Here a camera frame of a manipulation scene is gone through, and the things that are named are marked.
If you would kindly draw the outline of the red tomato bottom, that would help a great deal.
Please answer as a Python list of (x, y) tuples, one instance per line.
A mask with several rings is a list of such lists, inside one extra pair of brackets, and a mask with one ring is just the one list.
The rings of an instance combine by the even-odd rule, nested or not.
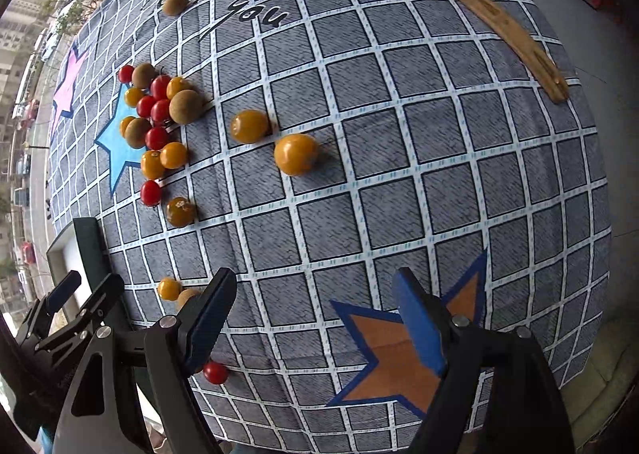
[(223, 385), (228, 380), (228, 368), (219, 362), (207, 362), (202, 368), (202, 374), (211, 385)]

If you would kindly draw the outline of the dark yellow tomato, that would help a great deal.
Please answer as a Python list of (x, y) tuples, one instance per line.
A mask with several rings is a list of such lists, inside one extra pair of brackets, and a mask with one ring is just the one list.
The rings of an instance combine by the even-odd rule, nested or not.
[(190, 226), (197, 216), (196, 206), (186, 197), (178, 196), (166, 205), (166, 219), (175, 228)]

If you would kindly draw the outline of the white shallow box tray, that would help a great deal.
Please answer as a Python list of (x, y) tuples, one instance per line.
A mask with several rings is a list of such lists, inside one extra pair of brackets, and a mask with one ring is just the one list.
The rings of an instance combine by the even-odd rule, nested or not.
[(58, 286), (70, 271), (80, 275), (80, 285), (63, 304), (68, 322), (111, 273), (99, 222), (93, 217), (74, 218), (53, 240), (47, 250), (47, 261), (54, 286)]

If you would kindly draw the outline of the yellow tomato near edge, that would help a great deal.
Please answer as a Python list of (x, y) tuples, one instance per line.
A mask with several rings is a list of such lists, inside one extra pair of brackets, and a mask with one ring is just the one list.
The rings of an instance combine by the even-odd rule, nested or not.
[(175, 301), (182, 292), (182, 284), (174, 278), (163, 278), (157, 285), (157, 294), (162, 300)]

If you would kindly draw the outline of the brown longan near edge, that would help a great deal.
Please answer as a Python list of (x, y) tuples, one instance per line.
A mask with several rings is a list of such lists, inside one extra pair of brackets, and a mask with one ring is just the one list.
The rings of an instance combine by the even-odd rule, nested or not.
[(200, 294), (200, 290), (193, 289), (193, 287), (189, 287), (188, 289), (183, 289), (183, 291), (180, 292), (177, 300), (175, 300), (175, 307), (177, 308), (178, 311), (180, 311), (190, 299), (192, 299), (195, 296), (198, 296), (199, 294)]

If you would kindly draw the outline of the large brown longan centre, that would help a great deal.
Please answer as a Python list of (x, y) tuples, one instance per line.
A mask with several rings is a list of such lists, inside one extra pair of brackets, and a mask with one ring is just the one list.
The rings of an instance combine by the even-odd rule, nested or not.
[(177, 92), (169, 103), (170, 118), (179, 125), (195, 122), (204, 111), (204, 99), (192, 89), (184, 89)]

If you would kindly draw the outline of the red cherry tomato isolated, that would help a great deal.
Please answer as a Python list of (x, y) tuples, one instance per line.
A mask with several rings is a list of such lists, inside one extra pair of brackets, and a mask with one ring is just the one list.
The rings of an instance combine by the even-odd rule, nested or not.
[(132, 75), (134, 72), (134, 66), (131, 64), (125, 64), (118, 71), (118, 79), (122, 84), (131, 84), (132, 83)]

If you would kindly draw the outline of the grey checked star tablecloth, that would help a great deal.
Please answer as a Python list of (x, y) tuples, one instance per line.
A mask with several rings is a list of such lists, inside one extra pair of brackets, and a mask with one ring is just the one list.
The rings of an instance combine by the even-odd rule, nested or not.
[[(392, 278), (472, 307), (486, 260), (492, 330), (528, 326), (559, 386), (581, 374), (602, 319), (611, 223), (595, 121), (532, 0), (494, 0), (568, 80), (552, 102), (457, 0), (103, 0), (73, 41), (55, 104), (52, 220), (92, 216), (125, 283), (127, 317), (175, 310), (163, 278), (228, 268), (237, 297), (192, 378), (212, 433), (289, 452), (405, 448), (404, 394), (337, 406), (367, 360), (333, 307), (397, 307)], [(118, 71), (134, 66), (131, 84)], [(184, 89), (195, 122), (172, 121)], [(166, 205), (197, 208), (175, 228)]]

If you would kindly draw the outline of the brown longan isolated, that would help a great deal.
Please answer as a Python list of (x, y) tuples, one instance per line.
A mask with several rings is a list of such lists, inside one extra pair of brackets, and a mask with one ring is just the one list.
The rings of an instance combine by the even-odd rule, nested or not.
[(164, 0), (161, 10), (170, 18), (177, 18), (189, 6), (189, 0)]

